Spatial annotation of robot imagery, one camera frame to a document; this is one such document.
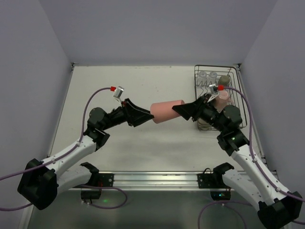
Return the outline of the tall pink plastic cup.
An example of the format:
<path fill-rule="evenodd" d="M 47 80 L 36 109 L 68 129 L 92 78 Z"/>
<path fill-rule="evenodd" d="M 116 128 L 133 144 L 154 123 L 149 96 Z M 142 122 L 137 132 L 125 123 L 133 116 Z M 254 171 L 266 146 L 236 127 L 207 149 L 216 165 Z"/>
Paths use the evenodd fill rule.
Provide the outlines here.
<path fill-rule="evenodd" d="M 179 117 L 180 115 L 172 107 L 183 104 L 185 104 L 183 100 L 153 103 L 150 106 L 150 113 L 154 116 L 153 122 L 159 124 Z"/>

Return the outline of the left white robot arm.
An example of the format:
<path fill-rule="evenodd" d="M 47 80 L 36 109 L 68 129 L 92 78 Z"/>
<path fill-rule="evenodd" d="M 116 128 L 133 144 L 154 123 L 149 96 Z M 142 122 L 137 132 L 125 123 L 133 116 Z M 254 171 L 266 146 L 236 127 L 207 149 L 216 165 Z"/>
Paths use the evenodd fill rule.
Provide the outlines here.
<path fill-rule="evenodd" d="M 17 191 L 37 209 L 47 208 L 63 191 L 80 185 L 101 186 L 98 169 L 88 162 L 81 163 L 75 170 L 70 168 L 84 157 L 102 148 L 110 135 L 107 129 L 122 123 L 137 127 L 154 119 L 149 110 L 125 99 L 121 105 L 107 113 L 96 107 L 89 113 L 87 128 L 71 149 L 45 158 L 33 159 L 26 165 Z"/>

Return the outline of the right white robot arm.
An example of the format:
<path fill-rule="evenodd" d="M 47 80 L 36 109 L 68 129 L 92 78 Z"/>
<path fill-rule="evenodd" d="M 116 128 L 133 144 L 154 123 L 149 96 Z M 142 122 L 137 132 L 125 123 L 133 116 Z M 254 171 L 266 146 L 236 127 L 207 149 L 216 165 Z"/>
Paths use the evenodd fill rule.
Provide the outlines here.
<path fill-rule="evenodd" d="M 280 229 L 299 217 L 304 201 L 302 196 L 285 187 L 254 153 L 249 138 L 240 129 L 242 118 L 238 107 L 227 105 L 218 112 L 212 105 L 196 100 L 175 105 L 172 109 L 185 120 L 202 119 L 220 132 L 218 145 L 251 179 L 248 182 L 239 177 L 232 166 L 225 165 L 219 166 L 222 182 L 255 208 L 265 228 Z"/>

